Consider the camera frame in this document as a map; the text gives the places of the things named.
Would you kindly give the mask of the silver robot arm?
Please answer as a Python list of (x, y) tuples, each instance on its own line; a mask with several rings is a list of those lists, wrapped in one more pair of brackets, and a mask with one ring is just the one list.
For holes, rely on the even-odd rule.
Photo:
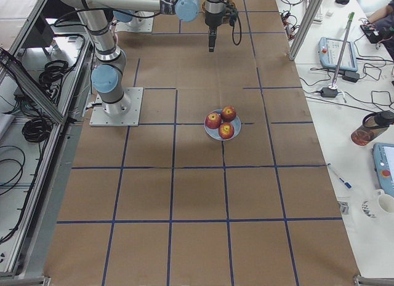
[[(122, 78), (126, 54), (117, 45), (105, 11), (124, 14), (129, 20), (137, 12), (176, 15), (184, 22), (198, 15), (199, 0), (61, 0), (74, 7), (95, 46), (98, 65), (91, 74), (91, 84), (97, 91), (97, 103), (90, 118), (91, 126), (137, 126), (140, 119), (143, 88), (123, 87)], [(238, 11), (228, 0), (205, 0), (205, 23), (209, 28), (209, 51), (215, 49), (217, 29), (227, 18), (231, 26), (240, 23)]]

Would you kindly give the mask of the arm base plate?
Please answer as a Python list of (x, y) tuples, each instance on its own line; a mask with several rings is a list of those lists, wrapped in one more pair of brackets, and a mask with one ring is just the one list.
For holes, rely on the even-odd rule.
[(89, 125), (92, 127), (137, 127), (143, 100), (143, 87), (125, 87), (123, 98), (113, 104), (102, 101), (97, 94)]
[(115, 32), (130, 33), (151, 33), (153, 28), (153, 19), (133, 19), (130, 22), (118, 22), (115, 26)]

